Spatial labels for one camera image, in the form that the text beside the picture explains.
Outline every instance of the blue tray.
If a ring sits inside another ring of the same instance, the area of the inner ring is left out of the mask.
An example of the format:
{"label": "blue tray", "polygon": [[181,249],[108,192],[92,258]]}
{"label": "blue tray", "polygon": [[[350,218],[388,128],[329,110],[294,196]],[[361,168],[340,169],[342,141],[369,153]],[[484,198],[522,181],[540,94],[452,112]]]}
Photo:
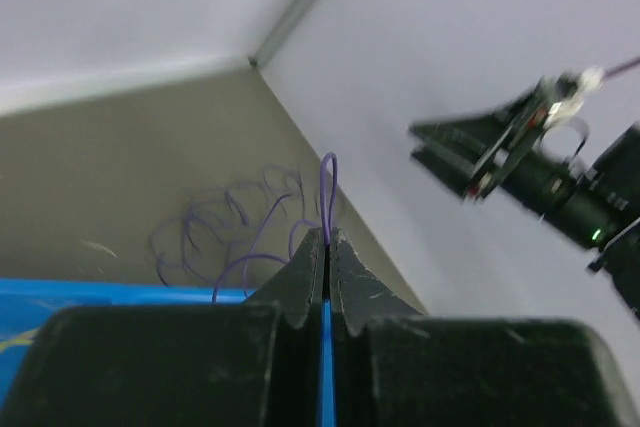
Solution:
{"label": "blue tray", "polygon": [[[220,303],[239,303],[242,290],[223,290]],[[0,279],[0,405],[38,329],[56,311],[78,305],[203,304],[211,289],[97,282]],[[322,425],[334,425],[331,310],[323,311]]]}

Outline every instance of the blue container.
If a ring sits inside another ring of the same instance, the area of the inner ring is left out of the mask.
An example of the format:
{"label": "blue container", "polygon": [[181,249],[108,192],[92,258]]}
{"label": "blue container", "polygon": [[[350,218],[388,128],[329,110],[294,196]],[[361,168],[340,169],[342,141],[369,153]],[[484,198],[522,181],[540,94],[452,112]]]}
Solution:
{"label": "blue container", "polygon": [[[211,289],[167,288],[97,282],[0,279],[0,405],[38,329],[56,311],[79,305],[206,304]],[[220,303],[239,303],[242,290],[223,290]],[[322,426],[335,425],[331,309],[323,310],[323,345],[318,412]]]}

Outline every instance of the white wall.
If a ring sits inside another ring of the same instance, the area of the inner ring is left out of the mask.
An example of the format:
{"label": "white wall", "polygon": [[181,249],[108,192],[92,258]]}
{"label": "white wall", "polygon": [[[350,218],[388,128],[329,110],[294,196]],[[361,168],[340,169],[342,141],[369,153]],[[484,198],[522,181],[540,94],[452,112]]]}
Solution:
{"label": "white wall", "polygon": [[248,56],[289,1],[0,0],[0,90]]}
{"label": "white wall", "polygon": [[[408,124],[497,105],[542,75],[640,52],[638,0],[320,0],[264,76],[436,315],[567,316],[640,398],[640,328],[591,258],[502,194],[459,205],[409,162]],[[593,161],[640,119],[640,71],[590,98]]]}

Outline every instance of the brown surface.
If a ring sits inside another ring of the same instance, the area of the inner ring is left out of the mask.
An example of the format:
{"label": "brown surface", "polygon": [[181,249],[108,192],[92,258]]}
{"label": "brown surface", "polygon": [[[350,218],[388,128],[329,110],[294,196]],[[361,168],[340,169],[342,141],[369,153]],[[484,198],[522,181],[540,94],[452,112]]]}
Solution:
{"label": "brown surface", "polygon": [[[315,215],[318,158],[255,72],[2,119],[0,275],[157,283],[150,233],[179,215],[194,191],[259,180],[268,164],[301,170]],[[274,218],[258,250],[286,255],[289,228],[300,215],[293,204],[287,209],[289,217]],[[349,205],[339,220],[363,261],[417,305]],[[168,232],[159,244],[175,254],[177,238]],[[215,277],[222,249],[208,247],[199,270]],[[274,269],[254,262],[251,284]],[[230,282],[239,285],[238,276]]]}

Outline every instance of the metal strip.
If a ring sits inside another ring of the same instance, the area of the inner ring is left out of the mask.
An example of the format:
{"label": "metal strip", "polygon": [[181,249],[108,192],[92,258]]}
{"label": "metal strip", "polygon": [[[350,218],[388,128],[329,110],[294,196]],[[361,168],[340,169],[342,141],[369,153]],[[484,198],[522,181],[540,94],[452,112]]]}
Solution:
{"label": "metal strip", "polygon": [[293,0],[255,55],[249,58],[251,65],[257,68],[266,66],[316,1]]}

